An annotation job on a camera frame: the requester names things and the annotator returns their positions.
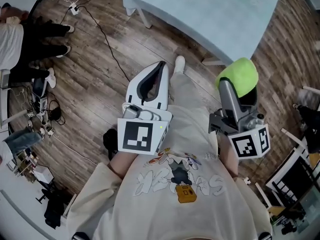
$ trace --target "table leg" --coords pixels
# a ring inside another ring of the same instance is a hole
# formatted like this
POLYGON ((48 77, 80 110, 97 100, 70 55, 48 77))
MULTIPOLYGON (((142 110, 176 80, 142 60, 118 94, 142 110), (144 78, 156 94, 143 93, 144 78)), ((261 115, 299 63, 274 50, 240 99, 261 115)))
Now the table leg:
POLYGON ((131 16, 136 11, 136 9, 129 9, 129 8, 125 8, 125 10, 126 10, 126 15, 128 16, 131 16))
POLYGON ((205 66, 219 66, 219 65, 225 65, 221 60, 217 60, 213 57, 211 58, 205 58, 202 62, 205 66))
POLYGON ((320 90, 318 90, 318 89, 315 89, 315 88, 312 88, 312 87, 309 87, 309 86, 305 86, 305 85, 302 87, 302 89, 308 90, 308 91, 313 92, 314 94, 320 95, 320 90))
POLYGON ((148 15, 146 13, 144 13, 144 11, 141 8, 137 8, 137 10, 139 12, 139 15, 141 17, 141 20, 142 20, 144 26, 146 28, 150 29, 152 24, 150 22, 150 19, 149 19, 148 15))

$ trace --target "electronic device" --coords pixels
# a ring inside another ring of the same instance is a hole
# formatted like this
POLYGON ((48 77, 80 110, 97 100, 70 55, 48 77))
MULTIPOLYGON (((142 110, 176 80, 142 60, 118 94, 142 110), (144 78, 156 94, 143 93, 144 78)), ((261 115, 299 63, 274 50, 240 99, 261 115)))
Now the electronic device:
POLYGON ((228 136, 239 159, 264 156, 270 150, 268 125, 258 112, 258 95, 255 86, 239 98, 233 83, 226 77, 218 85, 222 108, 209 116, 209 130, 228 136))
POLYGON ((144 68, 130 81, 117 125, 119 151, 155 155, 160 150, 172 119, 168 99, 169 69, 164 61, 144 68))

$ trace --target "foot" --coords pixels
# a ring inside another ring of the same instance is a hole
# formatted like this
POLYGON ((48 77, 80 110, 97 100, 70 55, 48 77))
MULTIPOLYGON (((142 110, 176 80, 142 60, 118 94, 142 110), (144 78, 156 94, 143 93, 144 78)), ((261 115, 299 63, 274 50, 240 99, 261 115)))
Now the foot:
POLYGON ((67 25, 67 24, 65 24, 64 26, 69 27, 69 30, 67 31, 67 33, 73 33, 73 32, 75 32, 75 27, 74 27, 74 26, 67 25))
POLYGON ((293 107, 295 110, 298 110, 298 108, 301 107, 301 105, 298 104, 298 103, 293 103, 293 104, 292 104, 292 107, 293 107))
POLYGON ((58 55, 58 56, 56 56, 56 57, 57 57, 57 58, 62 58, 63 56, 65 56, 66 54, 68 54, 68 53, 71 51, 71 46, 66 45, 66 48, 67 48, 67 50, 66 50, 66 53, 65 53, 65 54, 58 55))
POLYGON ((30 127, 30 129, 31 129, 32 131, 34 131, 34 125, 33 125, 33 123, 32 123, 31 120, 28 120, 28 126, 30 127))
POLYGON ((49 75, 45 79, 48 81, 51 88, 55 88, 56 84, 57 84, 57 79, 55 77, 55 71, 52 67, 50 67, 48 69, 48 71, 49 71, 49 75))
POLYGON ((46 134, 45 128, 44 128, 44 127, 41 127, 41 128, 39 129, 39 132, 40 132, 40 134, 41 134, 41 136, 42 136, 42 139, 44 139, 44 138, 45 138, 45 134, 46 134))
POLYGON ((175 59, 175 67, 173 73, 184 73, 185 71, 186 60, 185 57, 179 55, 175 59))

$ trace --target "power strip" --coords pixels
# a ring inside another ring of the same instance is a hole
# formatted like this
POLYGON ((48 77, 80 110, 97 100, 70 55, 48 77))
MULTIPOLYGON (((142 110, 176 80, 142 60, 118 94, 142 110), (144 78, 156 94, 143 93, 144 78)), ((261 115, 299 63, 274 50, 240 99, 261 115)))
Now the power strip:
POLYGON ((79 13, 79 10, 77 9, 77 5, 75 2, 73 2, 69 8, 73 15, 77 15, 79 13))
POLYGON ((56 132, 54 128, 50 128, 50 127, 47 127, 46 131, 48 132, 49 137, 54 135, 54 133, 56 132))

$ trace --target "shoe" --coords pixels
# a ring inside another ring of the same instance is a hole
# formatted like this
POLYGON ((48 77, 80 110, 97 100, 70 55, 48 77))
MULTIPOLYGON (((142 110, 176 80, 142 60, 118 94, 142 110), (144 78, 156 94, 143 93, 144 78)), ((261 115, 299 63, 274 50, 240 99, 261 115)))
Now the shoe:
POLYGON ((118 153, 118 132, 115 129, 109 129, 103 135, 103 145, 108 150, 108 158, 112 158, 118 153))
POLYGON ((57 58, 62 58, 63 56, 65 56, 66 54, 68 54, 71 51, 71 46, 66 45, 66 47, 67 47, 66 53, 56 56, 57 58))
POLYGON ((46 134, 45 128, 44 128, 44 127, 41 127, 41 128, 39 129, 39 132, 40 132, 40 134, 41 134, 41 136, 42 136, 42 139, 44 139, 44 138, 45 138, 45 134, 46 134))
POLYGON ((185 65, 186 65, 186 59, 185 57, 179 55, 175 59, 175 67, 173 73, 184 73, 185 71, 185 65))
POLYGON ((56 84, 57 84, 57 79, 55 77, 55 71, 52 67, 50 67, 48 69, 48 71, 50 74, 45 79, 48 81, 50 87, 53 89, 56 87, 56 84))
POLYGON ((301 105, 298 104, 298 103, 293 103, 293 104, 292 104, 292 107, 293 107, 295 110, 298 110, 298 108, 301 107, 301 105))
POLYGON ((70 29, 67 31, 67 33, 73 33, 73 32, 75 32, 75 27, 74 27, 74 26, 67 25, 67 24, 65 24, 64 26, 66 26, 66 27, 69 27, 69 28, 70 28, 70 29))
POLYGON ((32 132, 34 131, 34 124, 31 120, 28 120, 28 126, 31 128, 32 132))

